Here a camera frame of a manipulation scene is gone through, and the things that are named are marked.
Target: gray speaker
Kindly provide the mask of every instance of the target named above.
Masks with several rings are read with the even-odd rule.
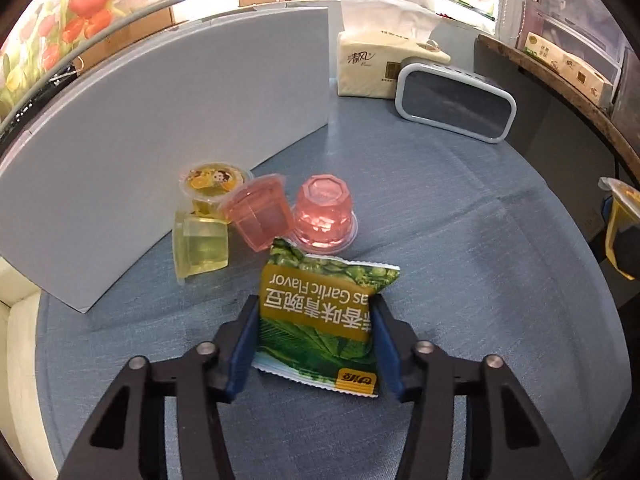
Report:
[[[409,57],[398,75],[396,110],[409,121],[495,144],[509,133],[516,101],[481,75]]]

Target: white cushion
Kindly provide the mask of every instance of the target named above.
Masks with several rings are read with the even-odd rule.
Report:
[[[22,463],[33,480],[55,480],[56,465],[42,423],[35,375],[36,320],[40,293],[16,303],[9,312],[7,376],[11,413]]]
[[[9,321],[9,307],[0,303],[0,431],[18,459],[22,460],[18,436],[15,433],[14,418],[9,404],[9,385],[6,373],[6,330]]]
[[[0,258],[0,301],[13,306],[40,289]]]

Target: metal screw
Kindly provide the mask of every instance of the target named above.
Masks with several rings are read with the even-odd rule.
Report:
[[[502,368],[504,365],[504,359],[499,355],[491,354],[484,358],[489,368]]]
[[[216,345],[214,345],[211,341],[203,341],[198,346],[196,346],[196,352],[200,355],[211,355],[216,351]]]
[[[430,354],[436,349],[436,345],[434,345],[431,341],[418,341],[415,344],[415,351],[418,354]]]
[[[144,368],[145,365],[146,359],[143,358],[142,355],[137,355],[129,360],[129,368],[132,370],[140,370],[140,368]]]

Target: cup lid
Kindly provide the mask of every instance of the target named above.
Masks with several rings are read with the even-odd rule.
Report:
[[[610,190],[625,210],[640,222],[640,191],[608,176],[601,177],[598,186],[600,189]]]
[[[193,168],[180,178],[180,188],[191,199],[217,204],[254,176],[226,162],[210,162]]]

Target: white foam board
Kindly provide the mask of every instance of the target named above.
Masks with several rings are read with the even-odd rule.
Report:
[[[87,311],[170,231],[181,173],[254,168],[327,123],[327,23],[318,8],[226,16],[82,76],[0,163],[0,254]]]

